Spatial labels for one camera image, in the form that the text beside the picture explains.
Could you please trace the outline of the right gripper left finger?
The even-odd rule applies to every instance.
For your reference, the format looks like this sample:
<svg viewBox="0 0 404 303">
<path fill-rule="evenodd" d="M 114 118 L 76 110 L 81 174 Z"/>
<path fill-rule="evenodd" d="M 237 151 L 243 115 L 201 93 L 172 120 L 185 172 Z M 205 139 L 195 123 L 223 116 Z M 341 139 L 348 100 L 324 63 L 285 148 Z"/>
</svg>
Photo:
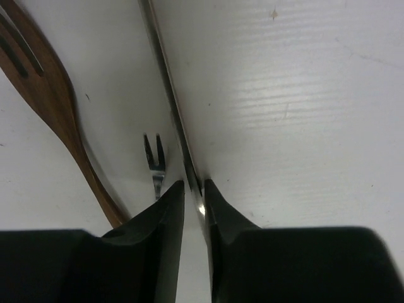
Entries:
<svg viewBox="0 0 404 303">
<path fill-rule="evenodd" d="M 85 230 L 1 232 L 2 302 L 174 302 L 184 183 L 101 237 Z"/>
</svg>

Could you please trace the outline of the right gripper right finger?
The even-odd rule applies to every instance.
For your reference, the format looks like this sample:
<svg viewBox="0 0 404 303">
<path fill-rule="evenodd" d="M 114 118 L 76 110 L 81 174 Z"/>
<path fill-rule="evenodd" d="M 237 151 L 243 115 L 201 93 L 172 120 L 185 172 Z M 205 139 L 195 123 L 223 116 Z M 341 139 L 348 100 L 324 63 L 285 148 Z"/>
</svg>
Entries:
<svg viewBox="0 0 404 303">
<path fill-rule="evenodd" d="M 382 239 L 364 227 L 263 229 L 205 180 L 213 302 L 402 302 Z"/>
</svg>

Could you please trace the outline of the small metal fork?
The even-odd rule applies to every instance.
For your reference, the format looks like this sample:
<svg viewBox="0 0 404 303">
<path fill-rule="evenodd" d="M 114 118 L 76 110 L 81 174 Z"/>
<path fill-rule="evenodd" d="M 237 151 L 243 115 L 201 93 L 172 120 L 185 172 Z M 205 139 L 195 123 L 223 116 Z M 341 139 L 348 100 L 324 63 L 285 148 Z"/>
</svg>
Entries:
<svg viewBox="0 0 404 303">
<path fill-rule="evenodd" d="M 163 149 L 162 140 L 159 134 L 156 134 L 157 144 L 157 160 L 153 157 L 152 148 L 146 133 L 143 134 L 143 142 L 145 147 L 146 159 L 148 167 L 151 172 L 153 187 L 155 192 L 155 200 L 158 201 L 161 197 L 162 186 L 166 174 L 165 153 Z"/>
</svg>

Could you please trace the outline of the grey metal chopstick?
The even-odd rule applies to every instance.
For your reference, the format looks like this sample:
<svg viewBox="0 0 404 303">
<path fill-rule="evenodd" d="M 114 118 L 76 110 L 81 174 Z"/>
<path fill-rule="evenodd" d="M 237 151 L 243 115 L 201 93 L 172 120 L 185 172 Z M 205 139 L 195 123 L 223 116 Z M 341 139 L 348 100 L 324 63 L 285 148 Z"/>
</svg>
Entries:
<svg viewBox="0 0 404 303">
<path fill-rule="evenodd" d="M 181 117 L 177 92 L 175 90 L 174 82 L 170 72 L 170 66 L 164 48 L 162 34 L 158 25 L 157 14 L 155 12 L 155 8 L 153 7 L 152 1 L 139 0 L 138 3 L 150 41 L 150 45 L 157 62 L 165 94 L 169 103 L 170 113 L 176 132 L 176 138 L 178 141 L 179 149 L 181 151 L 182 162 L 184 164 L 184 170 L 186 173 L 189 188 L 193 195 L 196 213 L 201 226 L 205 227 L 206 209 L 203 201 L 202 186 L 191 156 L 191 151 L 189 149 L 189 143 L 187 141 L 187 135 Z"/>
</svg>

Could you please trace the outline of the brown wooden fork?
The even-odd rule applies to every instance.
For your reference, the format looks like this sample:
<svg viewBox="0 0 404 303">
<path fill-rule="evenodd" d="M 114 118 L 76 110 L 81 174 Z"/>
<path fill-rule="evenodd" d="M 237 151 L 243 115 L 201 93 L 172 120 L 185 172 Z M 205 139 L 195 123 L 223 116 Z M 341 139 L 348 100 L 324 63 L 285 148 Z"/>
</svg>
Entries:
<svg viewBox="0 0 404 303">
<path fill-rule="evenodd" d="M 85 151 L 69 76 L 35 22 L 14 2 L 1 1 L 1 69 L 24 101 L 68 149 L 104 215 L 116 228 L 129 221 L 104 188 Z"/>
</svg>

